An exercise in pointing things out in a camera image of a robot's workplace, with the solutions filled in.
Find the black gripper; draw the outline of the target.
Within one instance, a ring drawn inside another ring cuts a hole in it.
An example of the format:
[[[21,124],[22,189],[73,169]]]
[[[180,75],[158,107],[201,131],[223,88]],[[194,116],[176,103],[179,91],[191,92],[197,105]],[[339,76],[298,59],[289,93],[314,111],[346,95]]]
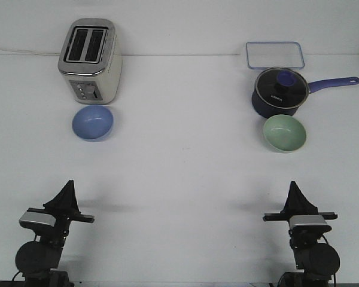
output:
[[[93,215],[85,215],[80,212],[73,180],[69,180],[52,200],[43,204],[43,207],[44,209],[30,207],[27,211],[53,215],[56,218],[55,226],[30,230],[40,237],[40,242],[51,244],[55,248],[64,247],[72,221],[90,224],[95,221]]]
[[[289,220],[294,215],[287,214],[293,214],[294,210],[295,215],[322,215],[326,222],[327,220],[338,219],[338,215],[334,212],[318,213],[318,208],[307,200],[296,182],[291,181],[287,199],[281,213],[265,213],[263,215],[263,221],[287,221],[289,226]],[[313,245],[316,245],[319,239],[325,234],[308,231],[292,231],[290,227],[288,233],[290,237],[290,247],[294,251],[297,249],[311,248]]]

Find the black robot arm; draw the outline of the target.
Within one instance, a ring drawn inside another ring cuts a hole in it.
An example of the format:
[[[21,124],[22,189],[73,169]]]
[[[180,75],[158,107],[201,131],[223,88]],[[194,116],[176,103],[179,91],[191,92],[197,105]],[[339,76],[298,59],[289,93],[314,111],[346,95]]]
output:
[[[93,215],[82,214],[75,194],[74,181],[69,180],[43,208],[30,207],[19,224],[32,230],[35,237],[16,253],[15,265],[25,278],[25,286],[74,286],[67,271],[57,268],[72,221],[92,224]]]
[[[337,219],[334,212],[320,212],[307,200],[296,182],[290,182],[283,209],[278,213],[265,213],[263,221],[288,223],[289,245],[298,271],[285,272],[277,286],[328,286],[340,267],[338,252],[324,234],[332,230],[328,220]]]

